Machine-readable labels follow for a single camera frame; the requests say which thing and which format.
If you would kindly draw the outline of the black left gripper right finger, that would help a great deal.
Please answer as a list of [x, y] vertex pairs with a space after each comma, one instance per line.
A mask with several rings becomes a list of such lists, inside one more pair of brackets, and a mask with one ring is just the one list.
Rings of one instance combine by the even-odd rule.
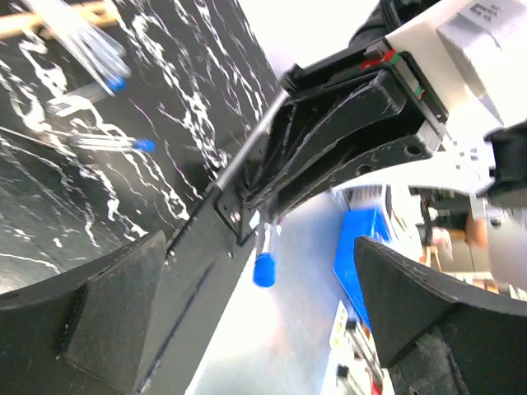
[[526, 303], [471, 286], [373, 239], [356, 244], [380, 365], [397, 394], [524, 394]]

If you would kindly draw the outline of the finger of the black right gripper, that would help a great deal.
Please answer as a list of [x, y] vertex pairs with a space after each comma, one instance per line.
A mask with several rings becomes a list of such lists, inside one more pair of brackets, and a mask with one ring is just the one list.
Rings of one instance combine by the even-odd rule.
[[265, 197], [247, 202], [246, 206], [256, 208], [269, 202], [271, 214], [278, 216], [344, 182], [392, 166], [429, 159], [435, 152], [435, 135], [401, 137], [365, 151], [342, 153], [334, 148], [287, 185], [272, 187]]
[[351, 89], [303, 100], [289, 99], [273, 120], [259, 174], [245, 203], [285, 186], [336, 148], [365, 151], [401, 137], [416, 135], [425, 118], [382, 71]]

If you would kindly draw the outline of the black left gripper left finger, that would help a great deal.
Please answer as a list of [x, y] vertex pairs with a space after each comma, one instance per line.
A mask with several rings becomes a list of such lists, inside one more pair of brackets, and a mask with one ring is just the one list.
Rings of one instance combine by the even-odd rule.
[[163, 232], [1, 296], [3, 394], [130, 394], [166, 256]]

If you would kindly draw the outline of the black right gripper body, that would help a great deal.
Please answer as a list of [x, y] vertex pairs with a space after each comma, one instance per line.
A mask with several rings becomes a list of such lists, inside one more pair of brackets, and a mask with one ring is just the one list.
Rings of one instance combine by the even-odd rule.
[[434, 132], [446, 135], [448, 111], [431, 83], [409, 52], [396, 51], [385, 38], [361, 44], [357, 49], [343, 49], [307, 68], [295, 65], [282, 77], [281, 86], [292, 99], [303, 100], [358, 87], [382, 71], [396, 80]]

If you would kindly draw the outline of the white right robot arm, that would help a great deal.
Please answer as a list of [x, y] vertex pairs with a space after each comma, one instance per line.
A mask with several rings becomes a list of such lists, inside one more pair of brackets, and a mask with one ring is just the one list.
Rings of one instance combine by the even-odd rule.
[[282, 88], [247, 207], [366, 184], [526, 204], [523, 1], [383, 1]]

